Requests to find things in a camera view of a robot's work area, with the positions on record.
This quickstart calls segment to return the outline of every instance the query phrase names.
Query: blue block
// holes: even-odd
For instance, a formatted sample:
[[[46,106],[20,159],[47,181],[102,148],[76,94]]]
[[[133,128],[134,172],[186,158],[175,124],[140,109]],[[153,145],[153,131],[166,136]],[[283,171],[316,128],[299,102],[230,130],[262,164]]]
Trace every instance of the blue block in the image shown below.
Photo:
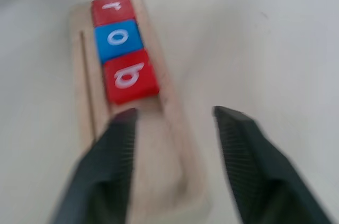
[[[144,47],[135,20],[95,28],[96,46],[101,63]]]

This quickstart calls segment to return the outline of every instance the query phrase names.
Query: letter block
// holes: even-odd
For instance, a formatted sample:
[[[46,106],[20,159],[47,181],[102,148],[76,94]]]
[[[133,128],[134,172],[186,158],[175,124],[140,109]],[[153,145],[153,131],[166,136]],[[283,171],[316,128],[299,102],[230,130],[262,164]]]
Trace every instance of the letter block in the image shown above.
[[[110,103],[119,105],[159,93],[145,49],[107,61],[103,71]]]
[[[92,1],[94,26],[135,19],[131,0],[94,0]]]
[[[95,38],[102,64],[114,57],[144,47],[135,20],[98,26],[95,28]]]

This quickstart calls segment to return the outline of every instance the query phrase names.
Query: wooden tray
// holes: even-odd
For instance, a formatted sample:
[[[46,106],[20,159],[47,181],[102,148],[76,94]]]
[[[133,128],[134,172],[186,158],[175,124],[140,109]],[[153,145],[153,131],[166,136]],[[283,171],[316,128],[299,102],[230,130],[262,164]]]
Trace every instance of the wooden tray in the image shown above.
[[[128,223],[204,223],[206,174],[142,0],[132,0],[139,31],[160,86],[157,97],[108,105],[97,56],[91,3],[70,15],[81,143],[88,150],[115,114],[136,107],[135,172]]]

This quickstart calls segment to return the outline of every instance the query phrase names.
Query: white table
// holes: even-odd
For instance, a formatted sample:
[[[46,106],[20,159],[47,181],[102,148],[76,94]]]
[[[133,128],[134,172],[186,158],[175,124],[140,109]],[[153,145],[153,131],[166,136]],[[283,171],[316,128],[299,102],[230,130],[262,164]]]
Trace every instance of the white table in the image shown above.
[[[0,223],[47,222],[79,155],[68,12],[0,0]],[[255,117],[339,220],[339,0],[145,0],[208,171],[238,223],[211,115]]]

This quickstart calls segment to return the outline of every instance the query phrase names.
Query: red letter block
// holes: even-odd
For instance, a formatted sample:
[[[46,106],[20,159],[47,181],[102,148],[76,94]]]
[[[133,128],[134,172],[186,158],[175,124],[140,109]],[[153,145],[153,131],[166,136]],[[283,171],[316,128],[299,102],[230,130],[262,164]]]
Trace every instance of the red letter block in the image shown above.
[[[110,103],[119,105],[159,93],[145,49],[109,60],[103,69]]]
[[[131,0],[94,0],[92,17],[95,27],[135,19]]]

